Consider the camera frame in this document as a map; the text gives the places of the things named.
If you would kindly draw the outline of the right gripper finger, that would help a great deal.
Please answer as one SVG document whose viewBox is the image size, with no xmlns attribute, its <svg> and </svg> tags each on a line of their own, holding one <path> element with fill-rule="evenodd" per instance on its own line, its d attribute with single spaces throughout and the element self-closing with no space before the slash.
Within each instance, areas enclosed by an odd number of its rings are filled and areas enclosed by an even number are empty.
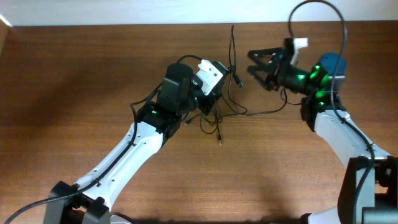
<svg viewBox="0 0 398 224">
<path fill-rule="evenodd" d="M 280 59 L 283 57 L 283 53 L 284 49 L 282 47 L 276 47 L 271 49 L 250 50 L 248 52 L 248 57 L 256 65 L 278 65 Z"/>
<path fill-rule="evenodd" d="M 273 72 L 269 73 L 267 68 L 250 65 L 247 68 L 247 72 L 259 82 L 263 89 L 267 91 L 277 91 L 279 89 L 277 76 Z"/>
</svg>

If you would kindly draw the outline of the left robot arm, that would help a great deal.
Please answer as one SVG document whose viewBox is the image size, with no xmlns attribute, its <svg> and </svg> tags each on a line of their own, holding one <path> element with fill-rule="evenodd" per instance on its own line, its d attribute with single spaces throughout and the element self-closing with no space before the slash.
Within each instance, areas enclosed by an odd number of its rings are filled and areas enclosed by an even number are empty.
<svg viewBox="0 0 398 224">
<path fill-rule="evenodd" d="M 111 214 L 122 189 L 138 169 L 177 132 L 184 116 L 213 111 L 229 70 L 202 60 L 194 72 L 183 63 L 167 67 L 164 79 L 133 111 L 134 122 L 118 145 L 73 185 L 59 182 L 50 192 L 60 200 L 47 204 L 44 223 L 132 223 Z"/>
</svg>

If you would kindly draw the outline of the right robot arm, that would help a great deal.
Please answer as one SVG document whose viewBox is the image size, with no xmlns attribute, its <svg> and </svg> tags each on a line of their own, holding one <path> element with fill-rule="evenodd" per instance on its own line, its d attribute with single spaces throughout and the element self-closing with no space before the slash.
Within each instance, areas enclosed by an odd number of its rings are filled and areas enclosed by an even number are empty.
<svg viewBox="0 0 398 224">
<path fill-rule="evenodd" d="M 266 90 L 283 87 L 301 93 L 300 114 L 345 167 L 336 207 L 306 213 L 301 223 L 397 223 L 397 158 L 372 142 L 342 105 L 338 88 L 346 62 L 339 54 L 325 53 L 309 72 L 293 65 L 295 49 L 278 47 L 251 50 L 254 65 L 248 72 Z"/>
</svg>

